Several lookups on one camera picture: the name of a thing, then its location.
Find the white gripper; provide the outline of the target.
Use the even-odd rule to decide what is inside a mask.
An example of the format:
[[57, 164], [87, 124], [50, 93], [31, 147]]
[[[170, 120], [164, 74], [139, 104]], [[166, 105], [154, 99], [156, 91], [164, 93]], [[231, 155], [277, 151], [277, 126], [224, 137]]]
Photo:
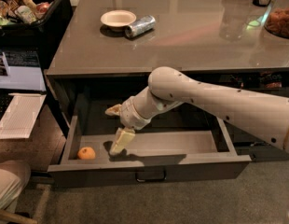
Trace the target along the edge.
[[134, 130], [142, 130], [151, 119], [143, 118], [134, 106], [134, 97], [131, 96], [122, 104], [113, 105], [105, 110], [107, 116], [120, 116], [120, 122], [127, 128], [118, 128], [109, 154], [116, 156], [133, 140]]

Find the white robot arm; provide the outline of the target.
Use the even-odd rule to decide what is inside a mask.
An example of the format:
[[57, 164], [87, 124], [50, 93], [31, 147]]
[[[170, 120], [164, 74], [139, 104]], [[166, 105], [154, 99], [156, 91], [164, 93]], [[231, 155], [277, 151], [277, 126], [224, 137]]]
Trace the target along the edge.
[[121, 153], [135, 132], [153, 117], [183, 103], [196, 106], [289, 153], [289, 98], [200, 82], [163, 66], [151, 72], [141, 92], [105, 111], [109, 116], [118, 116], [122, 124], [110, 154]]

